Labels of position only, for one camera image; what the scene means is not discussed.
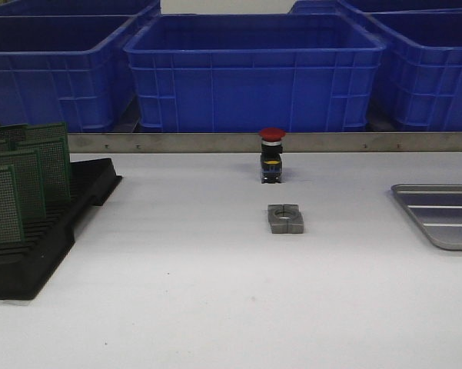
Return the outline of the green perforated circuit board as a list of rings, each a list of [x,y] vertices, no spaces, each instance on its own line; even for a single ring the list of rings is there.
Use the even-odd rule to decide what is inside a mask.
[[[0,244],[22,243],[24,239],[15,169],[0,165]]]

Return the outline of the left blue plastic crate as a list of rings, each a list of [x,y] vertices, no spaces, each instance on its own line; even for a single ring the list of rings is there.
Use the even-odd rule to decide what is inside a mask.
[[[110,131],[135,96],[127,15],[0,16],[0,123]]]

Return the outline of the steel table edge rail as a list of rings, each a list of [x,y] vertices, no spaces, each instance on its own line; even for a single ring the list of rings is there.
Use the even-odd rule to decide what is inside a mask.
[[[72,153],[255,153],[253,133],[85,133],[70,134]],[[462,152],[462,132],[290,133],[286,153]]]

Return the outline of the blue plastic crate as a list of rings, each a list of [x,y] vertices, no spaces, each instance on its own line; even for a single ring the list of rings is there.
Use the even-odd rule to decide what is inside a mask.
[[[343,15],[162,15],[125,46],[164,133],[361,131],[383,50]]]
[[[462,131],[462,12],[378,12],[375,106],[398,131]]]
[[[110,131],[135,96],[127,15],[0,16],[0,123]]]

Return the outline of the far left blue crate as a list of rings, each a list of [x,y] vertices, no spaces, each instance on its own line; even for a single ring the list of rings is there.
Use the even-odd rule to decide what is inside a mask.
[[[160,8],[159,1],[11,1],[0,5],[0,16],[137,15]]]

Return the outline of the centre blue plastic crate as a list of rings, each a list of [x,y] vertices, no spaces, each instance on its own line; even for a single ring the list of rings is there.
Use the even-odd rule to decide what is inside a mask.
[[[383,50],[343,15],[162,15],[125,46],[164,133],[361,131]]]

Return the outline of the red emergency stop button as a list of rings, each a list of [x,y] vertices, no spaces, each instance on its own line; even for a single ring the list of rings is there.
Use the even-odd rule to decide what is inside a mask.
[[[283,147],[281,139],[286,132],[280,128],[264,128],[261,137],[261,183],[281,183]]]

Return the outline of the black slotted board rack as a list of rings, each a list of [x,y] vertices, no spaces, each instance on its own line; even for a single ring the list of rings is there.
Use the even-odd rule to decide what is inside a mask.
[[[50,204],[45,219],[27,222],[22,243],[0,244],[0,300],[34,299],[75,243],[75,225],[121,181],[110,158],[73,162],[71,168],[71,202]]]

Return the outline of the silver metal tray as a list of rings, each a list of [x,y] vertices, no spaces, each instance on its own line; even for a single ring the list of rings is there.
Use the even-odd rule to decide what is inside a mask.
[[[396,184],[391,191],[432,245],[462,251],[462,184]]]

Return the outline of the grey metal clamp block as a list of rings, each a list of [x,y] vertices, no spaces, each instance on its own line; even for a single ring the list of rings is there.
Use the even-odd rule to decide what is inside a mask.
[[[272,234],[304,233],[304,219],[297,204],[269,204],[268,223]]]

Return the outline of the right blue plastic crate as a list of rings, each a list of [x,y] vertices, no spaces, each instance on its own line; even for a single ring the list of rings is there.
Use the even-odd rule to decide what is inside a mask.
[[[378,12],[375,106],[398,131],[462,131],[462,12]]]

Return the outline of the far right blue crate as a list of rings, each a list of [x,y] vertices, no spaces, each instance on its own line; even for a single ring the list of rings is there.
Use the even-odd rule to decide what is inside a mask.
[[[377,12],[449,12],[462,11],[462,1],[296,1],[290,14],[327,14],[348,12],[353,14]]]

